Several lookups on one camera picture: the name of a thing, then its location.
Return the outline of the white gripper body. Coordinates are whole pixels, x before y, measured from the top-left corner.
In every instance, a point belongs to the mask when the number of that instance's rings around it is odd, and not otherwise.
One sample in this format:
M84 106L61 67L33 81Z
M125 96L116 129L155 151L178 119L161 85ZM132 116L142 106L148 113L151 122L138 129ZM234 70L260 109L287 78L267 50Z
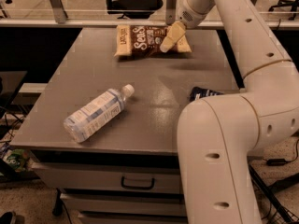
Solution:
M215 6L213 0L184 0L178 9L178 18L187 29L197 27Z

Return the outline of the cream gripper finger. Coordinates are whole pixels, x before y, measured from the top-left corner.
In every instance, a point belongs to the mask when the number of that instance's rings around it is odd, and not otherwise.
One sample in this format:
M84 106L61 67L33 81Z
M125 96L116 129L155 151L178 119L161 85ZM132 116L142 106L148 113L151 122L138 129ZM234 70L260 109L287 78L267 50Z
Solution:
M167 35L160 46L161 52L167 53L185 35L185 32L186 27L181 21L176 21L169 26Z

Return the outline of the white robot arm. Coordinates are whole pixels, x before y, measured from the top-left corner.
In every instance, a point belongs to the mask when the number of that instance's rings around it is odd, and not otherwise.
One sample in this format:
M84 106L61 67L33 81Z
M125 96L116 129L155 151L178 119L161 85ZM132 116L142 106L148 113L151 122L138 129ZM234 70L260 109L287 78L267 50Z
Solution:
M247 155L293 135L299 72L250 0L184 0L178 16L196 27L219 11L245 89L189 103L178 120L180 175L189 224L262 224Z

